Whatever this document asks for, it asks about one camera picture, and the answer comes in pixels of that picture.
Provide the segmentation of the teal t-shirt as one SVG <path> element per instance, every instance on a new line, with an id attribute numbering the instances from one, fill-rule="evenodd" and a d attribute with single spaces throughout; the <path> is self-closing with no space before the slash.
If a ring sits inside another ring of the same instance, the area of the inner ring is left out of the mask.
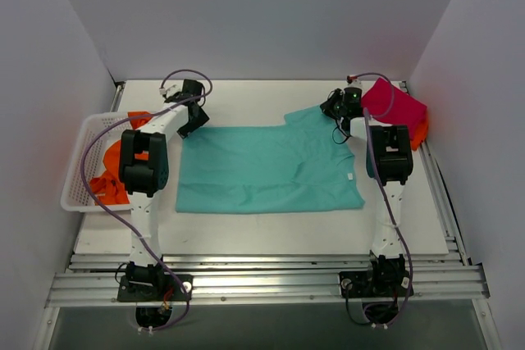
<path id="1" fill-rule="evenodd" d="M 203 127 L 182 144 L 176 211 L 267 214 L 361 209 L 354 154 L 319 107 L 274 126 Z"/>

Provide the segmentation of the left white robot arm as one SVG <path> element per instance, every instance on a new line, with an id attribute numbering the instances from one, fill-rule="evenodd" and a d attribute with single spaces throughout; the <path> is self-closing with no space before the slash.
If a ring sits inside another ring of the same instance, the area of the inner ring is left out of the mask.
<path id="1" fill-rule="evenodd" d="M 160 113 L 122 133 L 118 170 L 133 227 L 126 279 L 147 300 L 160 298 L 166 288 L 158 208 L 169 179 L 168 142 L 173 137 L 185 139 L 209 121 L 199 103 L 205 96 L 202 83 L 186 79 L 180 87 L 161 87 L 160 91 L 164 99 Z"/>

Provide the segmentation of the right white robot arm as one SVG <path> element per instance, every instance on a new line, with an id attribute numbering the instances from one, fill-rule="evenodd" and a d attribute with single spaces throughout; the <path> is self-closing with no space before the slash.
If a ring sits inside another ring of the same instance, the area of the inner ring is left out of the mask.
<path id="1" fill-rule="evenodd" d="M 400 232 L 400 212 L 413 155 L 408 126 L 374 121 L 363 110 L 361 99 L 358 87 L 335 89 L 320 108 L 346 140 L 361 138 L 366 143 L 367 175 L 377 183 L 377 196 L 372 269 L 365 273 L 364 284 L 369 292 L 381 295 L 392 286 L 408 290 L 410 285 L 411 259 Z"/>

